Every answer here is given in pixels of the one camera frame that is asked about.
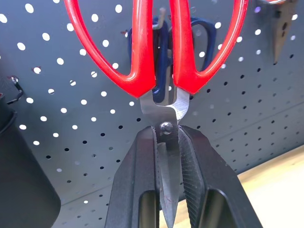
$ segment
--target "scissor blade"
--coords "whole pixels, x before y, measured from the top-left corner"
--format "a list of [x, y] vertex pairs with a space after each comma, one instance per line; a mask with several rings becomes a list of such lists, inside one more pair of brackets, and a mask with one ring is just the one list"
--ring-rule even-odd
[[160, 202], [168, 228], [173, 228], [180, 192], [180, 151], [167, 150], [166, 143], [157, 145], [161, 173]]

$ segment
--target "blue scissor handle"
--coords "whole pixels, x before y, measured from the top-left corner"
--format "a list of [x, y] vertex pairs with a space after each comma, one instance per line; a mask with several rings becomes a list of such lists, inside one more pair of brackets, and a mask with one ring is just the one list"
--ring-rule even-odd
[[201, 18], [191, 18], [191, 26], [201, 25], [207, 31], [208, 43], [207, 43], [207, 51], [205, 55], [205, 61], [202, 67], [202, 71], [205, 70], [213, 60], [213, 52], [215, 48], [215, 41], [217, 36], [217, 30], [213, 23], [208, 20]]
[[[153, 24], [158, 22], [158, 18], [154, 18]], [[168, 40], [169, 31], [168, 24], [164, 21], [163, 26], [153, 31], [153, 47], [154, 47], [154, 62], [156, 65], [156, 87], [153, 91], [153, 100], [156, 103], [160, 103], [165, 98], [166, 87], [166, 72], [167, 67], [171, 65], [168, 58]], [[132, 28], [128, 31], [128, 53], [129, 59], [132, 58]]]

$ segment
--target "wooden surface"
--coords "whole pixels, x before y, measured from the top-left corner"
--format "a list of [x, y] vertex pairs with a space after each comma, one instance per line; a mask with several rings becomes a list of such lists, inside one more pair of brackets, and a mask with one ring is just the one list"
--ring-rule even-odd
[[[304, 146], [238, 176], [264, 228], [304, 228]], [[162, 211], [160, 228], [166, 228]], [[174, 228], [190, 228], [186, 201]]]

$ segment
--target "gray pegboard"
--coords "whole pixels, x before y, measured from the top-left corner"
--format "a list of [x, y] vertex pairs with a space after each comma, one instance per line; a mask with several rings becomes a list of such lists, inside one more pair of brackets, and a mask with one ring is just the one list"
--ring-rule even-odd
[[[33, 13], [26, 11], [26, 3], [33, 6]], [[193, 16], [221, 22], [218, 47], [230, 23], [233, 0], [190, 3]], [[120, 13], [115, 12], [118, 4], [122, 6]], [[99, 49], [111, 64], [117, 63], [118, 70], [127, 74], [130, 63], [124, 32], [132, 22], [132, 1], [80, 0], [80, 6]], [[160, 7], [169, 10], [169, 3], [154, 1], [155, 14]], [[235, 45], [226, 67], [194, 96], [181, 122], [199, 128], [236, 172], [304, 143], [304, 18], [300, 14], [304, 3], [297, 4], [298, 18], [292, 22], [276, 65], [270, 21], [263, 20], [267, 12], [262, 8], [255, 13], [255, 7], [252, 1], [242, 40]], [[7, 23], [0, 22], [0, 91], [8, 99], [16, 95], [8, 80], [11, 75], [19, 78], [25, 90], [13, 108], [19, 113], [17, 124], [26, 126], [21, 130], [25, 139], [61, 197], [62, 209], [53, 227], [103, 227], [115, 171], [136, 133], [148, 125], [140, 104], [114, 85], [88, 54], [80, 55], [83, 47], [75, 32], [67, 30], [70, 21], [63, 0], [1, 1], [0, 14], [7, 19]], [[93, 14], [98, 15], [97, 22], [92, 21]], [[0, 21], [5, 21], [3, 18], [0, 15]], [[200, 27], [193, 31], [199, 66], [203, 61], [200, 52], [206, 49], [206, 34]], [[50, 40], [44, 40], [43, 33], [48, 33]], [[25, 50], [18, 49], [19, 42]], [[64, 60], [63, 65], [57, 63], [58, 58]], [[35, 73], [35, 67], [41, 69], [40, 74]], [[32, 104], [26, 101], [29, 97]]]

